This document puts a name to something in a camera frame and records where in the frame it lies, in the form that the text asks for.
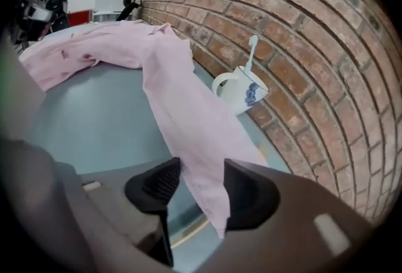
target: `red brick wall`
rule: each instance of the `red brick wall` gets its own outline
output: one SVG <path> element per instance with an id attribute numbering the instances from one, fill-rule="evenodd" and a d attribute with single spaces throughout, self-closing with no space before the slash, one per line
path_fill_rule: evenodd
<path id="1" fill-rule="evenodd" d="M 269 95 L 250 111 L 290 169 L 377 221 L 402 171 L 402 43 L 375 0 L 143 0 L 213 76 L 246 61 Z"/>

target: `table surface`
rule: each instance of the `table surface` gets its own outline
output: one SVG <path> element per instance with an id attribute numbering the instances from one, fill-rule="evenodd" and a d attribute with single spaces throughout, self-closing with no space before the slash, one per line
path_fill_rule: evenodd
<path id="1" fill-rule="evenodd" d="M 90 27 L 91 24 L 73 27 L 54 35 L 76 33 Z M 195 74 L 210 87 L 213 78 L 198 63 L 195 63 Z M 142 83 L 142 70 L 106 63 L 76 73 L 46 93 L 28 141 L 45 148 L 57 161 L 73 165 L 78 174 L 171 158 Z M 253 143 L 266 152 L 269 167 L 289 172 L 280 155 L 251 118 L 247 114 L 241 114 L 238 118 Z M 168 205 L 171 236 L 185 229 L 199 215 L 201 213 L 195 200 L 184 181 L 181 181 Z M 204 239 L 208 238 L 210 246 L 219 244 L 210 224 L 203 231 L 202 235 Z M 180 263 L 186 263 L 186 256 L 180 255 L 183 250 L 179 246 L 173 252 L 175 257 L 182 257 Z M 186 268 L 188 266 L 184 264 L 180 270 L 188 271 Z"/>

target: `mug handle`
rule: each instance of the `mug handle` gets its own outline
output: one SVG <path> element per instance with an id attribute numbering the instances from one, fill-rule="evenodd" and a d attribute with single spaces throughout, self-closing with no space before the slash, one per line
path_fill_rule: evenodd
<path id="1" fill-rule="evenodd" d="M 215 80 L 212 82 L 211 90 L 214 94 L 217 95 L 219 85 L 226 80 L 229 79 L 237 79 L 237 75 L 233 74 L 232 72 L 225 72 L 221 75 L 218 75 Z"/>

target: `blue and white mug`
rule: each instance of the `blue and white mug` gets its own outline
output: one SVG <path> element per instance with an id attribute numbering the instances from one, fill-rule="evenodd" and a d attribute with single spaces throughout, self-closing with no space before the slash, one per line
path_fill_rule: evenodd
<path id="1" fill-rule="evenodd" d="M 225 82 L 220 94 L 218 87 Z M 222 73 L 212 82 L 212 92 L 226 101 L 235 115 L 250 109 L 256 102 L 268 94 L 268 87 L 253 72 L 244 73 L 244 66 L 237 67 L 233 72 Z"/>

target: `pink towel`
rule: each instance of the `pink towel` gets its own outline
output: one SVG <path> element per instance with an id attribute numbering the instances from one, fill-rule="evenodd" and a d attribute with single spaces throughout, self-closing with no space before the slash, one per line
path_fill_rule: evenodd
<path id="1" fill-rule="evenodd" d="M 100 61 L 142 67 L 143 89 L 166 145 L 182 160 L 188 189 L 223 237 L 230 216 L 224 158 L 266 161 L 226 103 L 193 73 L 188 40 L 179 39 L 169 24 L 122 21 L 45 39 L 20 59 L 43 90 Z"/>

